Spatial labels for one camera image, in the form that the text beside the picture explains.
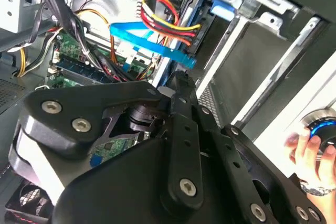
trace yellow wire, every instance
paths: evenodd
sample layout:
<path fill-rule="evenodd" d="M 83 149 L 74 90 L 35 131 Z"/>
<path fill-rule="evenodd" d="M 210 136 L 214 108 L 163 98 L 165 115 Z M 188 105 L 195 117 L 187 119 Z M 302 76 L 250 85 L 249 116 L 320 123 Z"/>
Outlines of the yellow wire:
<path fill-rule="evenodd" d="M 143 4 L 143 5 L 146 5 L 145 0 L 142 0 L 142 4 Z M 201 27 L 200 24 L 197 24 L 197 25 L 194 25 L 194 26 L 188 26 L 188 27 L 175 26 L 175 25 L 173 25 L 173 24 L 171 24 L 171 23 L 168 23 L 167 21 L 165 21 L 165 20 L 163 20 L 163 19 L 157 17 L 155 14 L 152 14 L 152 15 L 149 15 L 149 16 L 150 16 L 151 18 L 155 19 L 156 21 L 165 24 L 167 27 L 170 27 L 170 28 L 172 28 L 172 29 L 176 29 L 176 30 L 179 30 L 179 31 L 190 31 L 190 30 L 195 30 L 195 29 L 198 29 L 198 28 Z"/>
<path fill-rule="evenodd" d="M 104 22 L 109 25 L 109 22 L 108 20 L 100 14 L 100 12 L 94 10 L 94 9 L 84 9 L 84 10 L 81 10 L 78 12 L 78 16 L 82 15 L 83 13 L 94 13 L 94 14 L 97 14 L 102 20 L 104 20 Z"/>
<path fill-rule="evenodd" d="M 25 53 L 25 50 L 23 48 L 20 49 L 20 54 L 21 54 L 21 67 L 20 67 L 20 72 L 17 75 L 18 77 L 21 77 L 21 75 L 26 70 L 26 53 Z"/>

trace red wire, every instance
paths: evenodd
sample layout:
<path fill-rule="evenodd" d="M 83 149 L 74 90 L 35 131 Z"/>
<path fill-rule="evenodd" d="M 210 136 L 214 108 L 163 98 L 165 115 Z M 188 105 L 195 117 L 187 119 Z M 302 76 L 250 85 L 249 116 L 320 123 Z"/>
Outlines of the red wire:
<path fill-rule="evenodd" d="M 180 38 L 180 37 L 171 35 L 171 34 L 163 33 L 163 32 L 161 32 L 161 31 L 155 29 L 155 27 L 152 27 L 152 26 L 150 25 L 150 21 L 147 19 L 147 17 L 145 17 L 143 10 L 141 10 L 141 14 L 140 14 L 140 16 L 141 16 L 141 19 L 142 19 L 143 23 L 144 23 L 149 29 L 154 30 L 154 31 L 156 31 L 156 32 L 158 32 L 158 33 L 160 33 L 160 34 L 162 34 L 162 35 L 165 35 L 165 36 L 168 36 L 168 37 L 171 37 L 171 38 L 175 38 L 175 39 L 177 39 L 177 40 L 179 40 L 179 41 L 185 43 L 187 46 L 190 46 L 190 45 L 191 45 L 191 43 L 190 43 L 189 41 L 187 41 L 186 39 L 183 39 L 183 38 Z"/>
<path fill-rule="evenodd" d="M 48 31 L 56 31 L 59 27 L 53 27 L 51 29 L 49 29 Z"/>
<path fill-rule="evenodd" d="M 189 33 L 187 31 L 173 31 L 173 30 L 168 30 L 167 28 L 165 28 L 164 26 L 161 26 L 159 24 L 154 24 L 152 22 L 149 21 L 149 23 L 152 25 L 154 25 L 155 27 L 158 27 L 159 29 L 165 31 L 166 33 L 170 33 L 170 34 L 176 34 L 176 35 L 180 35 L 180 36 L 188 36 L 188 37 L 195 37 L 196 34 L 194 33 Z"/>
<path fill-rule="evenodd" d="M 179 23 L 179 21 L 178 21 L 177 10 L 175 9 L 175 7 L 174 7 L 170 2 L 168 2 L 167 0 L 158 0 L 158 1 L 161 2 L 161 3 L 164 3 L 164 4 L 166 4 L 168 7 L 170 7 L 170 10 L 172 11 L 172 13 L 173 13 L 174 16 L 175 16 L 174 25 L 177 25 L 177 24 Z"/>
<path fill-rule="evenodd" d="M 31 224 L 38 224 L 38 223 L 36 223 L 36 222 L 33 222 L 32 220 L 25 219 L 25 218 L 21 217 L 20 215 L 17 215 L 17 214 L 15 214 L 15 213 L 13 213 L 13 212 L 12 212 L 12 214 L 13 214 L 16 218 L 18 218 L 18 219 L 20 219 L 20 220 L 27 221 L 27 222 L 29 222 L 29 223 L 31 223 Z"/>
<path fill-rule="evenodd" d="M 112 76 L 112 77 L 114 78 L 114 80 L 120 81 L 120 79 L 119 79 L 117 76 L 112 75 L 112 74 L 109 72 L 109 70 L 108 70 L 107 67 L 104 66 L 104 69 L 105 69 L 105 72 L 106 72 L 109 76 Z"/>

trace silver screw head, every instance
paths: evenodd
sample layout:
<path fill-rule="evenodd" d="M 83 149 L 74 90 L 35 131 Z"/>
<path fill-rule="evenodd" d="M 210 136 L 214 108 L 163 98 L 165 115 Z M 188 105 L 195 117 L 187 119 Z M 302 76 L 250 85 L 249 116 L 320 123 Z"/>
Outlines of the silver screw head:
<path fill-rule="evenodd" d="M 313 215 L 313 217 L 317 220 L 317 221 L 321 221 L 320 216 L 314 211 L 314 209 L 312 208 L 308 208 L 309 212 L 311 213 L 311 215 Z"/>
<path fill-rule="evenodd" d="M 210 111 L 209 111 L 206 107 L 203 107 L 203 108 L 202 108 L 202 111 L 203 111 L 205 114 L 207 114 L 207 115 L 210 114 Z"/>
<path fill-rule="evenodd" d="M 49 114 L 57 114 L 62 111 L 62 106 L 55 101 L 45 101 L 41 105 L 42 109 Z"/>
<path fill-rule="evenodd" d="M 189 197 L 194 197 L 196 195 L 196 186 L 191 180 L 187 178 L 182 178 L 180 180 L 180 189 Z"/>
<path fill-rule="evenodd" d="M 258 204 L 251 204 L 251 212 L 252 214 L 261 222 L 266 221 L 266 214 L 263 209 Z"/>
<path fill-rule="evenodd" d="M 296 207 L 299 216 L 304 220 L 309 220 L 308 214 L 301 207 Z"/>
<path fill-rule="evenodd" d="M 91 129 L 91 123 L 83 118 L 73 120 L 72 127 L 78 132 L 88 132 Z"/>
<path fill-rule="evenodd" d="M 231 131 L 232 131 L 233 134 L 239 135 L 239 132 L 236 130 L 236 128 L 231 127 Z"/>
<path fill-rule="evenodd" d="M 156 94 L 156 92 L 152 89 L 147 89 L 148 92 L 150 92 L 151 94 Z"/>

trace electrical wiring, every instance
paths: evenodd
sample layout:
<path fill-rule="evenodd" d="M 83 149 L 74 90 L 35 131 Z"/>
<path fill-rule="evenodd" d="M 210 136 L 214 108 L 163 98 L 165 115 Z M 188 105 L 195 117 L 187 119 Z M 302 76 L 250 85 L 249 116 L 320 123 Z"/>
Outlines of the electrical wiring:
<path fill-rule="evenodd" d="M 108 20 L 100 12 L 98 12 L 94 9 L 82 9 L 82 10 L 78 10 L 76 13 L 77 13 L 78 16 L 81 16 L 84 13 L 94 13 L 94 14 L 98 15 L 105 22 L 106 25 L 108 25 L 108 26 L 110 25 Z M 114 38 L 113 38 L 112 35 L 110 36 L 110 39 L 111 39 L 111 60 L 114 63 L 118 64 L 118 60 L 117 60 L 116 54 L 114 52 Z"/>
<path fill-rule="evenodd" d="M 159 17 L 157 17 L 152 10 L 150 10 L 150 8 L 148 7 L 148 5 L 145 3 L 145 0 L 142 0 L 142 7 L 143 7 L 143 10 L 146 12 L 146 14 L 153 18 L 154 20 L 156 20 L 157 22 L 160 22 L 164 25 L 166 25 L 167 27 L 169 28 L 172 28 L 172 29 L 176 29 L 176 30 L 179 30 L 179 31 L 190 31 L 190 30 L 195 30 L 195 29 L 198 29 L 201 27 L 200 24 L 197 24 L 197 25 L 194 25 L 194 26 L 189 26 L 189 27 L 182 27 L 182 26 L 176 26 L 176 25 L 173 25 Z"/>
<path fill-rule="evenodd" d="M 154 28 L 153 26 L 151 26 L 151 25 L 150 25 L 150 21 L 145 17 L 143 10 L 141 10 L 141 14 L 140 14 L 140 16 L 141 16 L 141 19 L 142 19 L 143 23 L 144 23 L 149 29 L 151 29 L 151 30 L 153 30 L 153 31 L 156 31 L 157 33 L 159 33 L 159 34 L 161 34 L 161 35 L 164 35 L 164 36 L 167 36 L 167 37 L 170 37 L 170 38 L 177 39 L 177 40 L 179 40 L 179 41 L 185 43 L 187 46 L 190 46 L 190 45 L 191 45 L 191 43 L 190 43 L 188 40 L 184 39 L 184 38 L 181 38 L 181 37 L 176 36 L 176 35 L 172 35 L 172 34 L 165 33 L 165 32 L 163 32 L 163 31 L 160 31 L 160 30 Z"/>
<path fill-rule="evenodd" d="M 172 30 L 172 29 L 169 29 L 167 27 L 161 26 L 159 24 L 155 24 L 155 23 L 152 23 L 152 22 L 149 22 L 149 23 L 153 27 L 157 27 L 157 28 L 159 28 L 160 30 L 163 30 L 166 33 L 175 34 L 175 35 L 178 35 L 178 36 L 192 37 L 192 38 L 196 36 L 196 33 L 191 33 L 191 32 L 187 32 L 187 31 L 176 31 L 176 30 Z"/>
<path fill-rule="evenodd" d="M 19 51 L 24 47 L 30 46 L 36 40 L 37 35 L 38 35 L 38 30 L 39 30 L 41 22 L 42 22 L 42 15 L 43 15 L 43 10 L 44 10 L 45 6 L 46 6 L 46 3 L 43 3 L 41 5 L 40 9 L 36 13 L 34 24 L 33 24 L 33 27 L 31 29 L 32 31 L 31 31 L 30 39 L 26 43 L 24 43 L 23 45 L 18 46 L 18 47 L 13 47 L 10 50 L 8 50 L 7 52 Z"/>
<path fill-rule="evenodd" d="M 79 10 L 82 10 L 90 2 L 92 2 L 92 0 L 85 0 L 85 2 L 80 6 Z"/>
<path fill-rule="evenodd" d="M 25 66 L 26 66 L 26 53 L 23 48 L 20 49 L 20 56 L 21 56 L 21 66 L 20 70 L 17 74 L 17 77 L 22 77 L 23 72 L 25 71 Z"/>
<path fill-rule="evenodd" d="M 34 69 L 38 68 L 42 62 L 45 60 L 47 52 L 50 48 L 51 43 L 53 42 L 53 40 L 55 39 L 55 37 L 59 34 L 59 32 L 62 30 L 63 28 L 59 28 L 54 34 L 49 35 L 45 38 L 43 45 L 42 45 L 42 49 L 40 54 L 38 55 L 38 57 L 36 58 L 36 60 L 34 60 L 30 65 L 27 66 L 27 69 L 25 71 L 23 71 L 22 76 L 26 75 L 27 73 L 33 71 Z"/>
<path fill-rule="evenodd" d="M 173 6 L 173 4 L 169 0 L 157 0 L 157 1 L 161 2 L 162 4 L 164 4 L 165 7 L 167 7 L 173 13 L 173 15 L 174 15 L 174 24 L 177 25 L 179 23 L 179 19 L 178 19 L 177 10 Z"/>

